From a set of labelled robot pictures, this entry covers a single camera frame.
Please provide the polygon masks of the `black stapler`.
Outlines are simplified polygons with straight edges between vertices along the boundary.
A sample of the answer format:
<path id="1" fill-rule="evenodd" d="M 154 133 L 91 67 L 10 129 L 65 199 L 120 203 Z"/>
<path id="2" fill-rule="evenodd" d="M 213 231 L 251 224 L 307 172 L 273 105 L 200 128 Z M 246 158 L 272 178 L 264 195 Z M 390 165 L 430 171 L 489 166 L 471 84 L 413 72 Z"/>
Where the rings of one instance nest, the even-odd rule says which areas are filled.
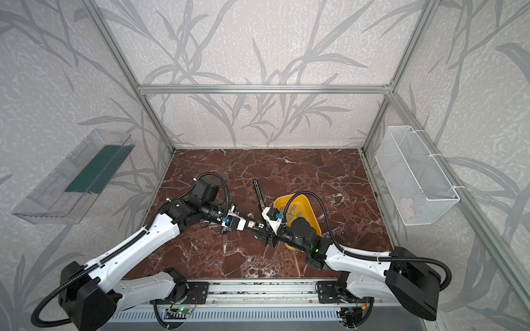
<path id="1" fill-rule="evenodd" d="M 262 191 L 261 191 L 261 189 L 259 187 L 259 181 L 257 179 L 253 180 L 253 186 L 254 186 L 256 195 L 258 197 L 259 207 L 260 207 L 261 211 L 263 211 L 266 208 L 266 204 L 265 204 L 265 201 L 264 201 L 264 198 L 263 198 Z"/>

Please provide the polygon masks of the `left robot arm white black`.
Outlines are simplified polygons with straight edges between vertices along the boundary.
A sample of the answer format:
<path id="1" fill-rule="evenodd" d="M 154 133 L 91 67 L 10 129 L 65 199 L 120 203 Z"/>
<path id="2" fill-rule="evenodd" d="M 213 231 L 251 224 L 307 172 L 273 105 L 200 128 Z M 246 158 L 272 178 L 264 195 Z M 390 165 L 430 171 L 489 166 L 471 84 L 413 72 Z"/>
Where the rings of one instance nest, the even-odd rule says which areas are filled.
<path id="1" fill-rule="evenodd" d="M 37 304 L 31 324 L 37 328 L 73 324 L 78 330 L 98 330 L 121 310 L 171 297 L 184 286 L 184 278 L 174 269 L 130 281 L 124 277 L 191 226 L 201 221 L 225 223 L 230 205 L 229 188 L 221 175 L 199 175 L 191 188 L 162 204 L 144 227 L 116 247 L 84 265 L 75 261 L 67 265 L 59 287 Z"/>

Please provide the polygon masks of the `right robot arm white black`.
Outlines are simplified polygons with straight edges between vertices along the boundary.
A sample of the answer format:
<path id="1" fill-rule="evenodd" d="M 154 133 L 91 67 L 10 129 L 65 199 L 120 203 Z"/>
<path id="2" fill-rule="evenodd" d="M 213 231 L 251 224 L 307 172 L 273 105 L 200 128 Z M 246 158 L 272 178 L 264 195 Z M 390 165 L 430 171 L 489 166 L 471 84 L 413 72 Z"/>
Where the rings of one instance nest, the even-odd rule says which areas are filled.
<path id="1" fill-rule="evenodd" d="M 339 272 L 336 290 L 341 299 L 394 300 L 421 319 L 436 320 L 439 294 L 452 280 L 445 263 L 418 257 L 400 246 L 391 252 L 348 248 L 334 237 L 318 235 L 303 217 L 288 221 L 286 210 L 267 206 L 262 193 L 256 194 L 265 225 L 254 229 L 255 236 L 264 245 L 285 244 L 303 252 L 306 264 L 314 269 Z"/>

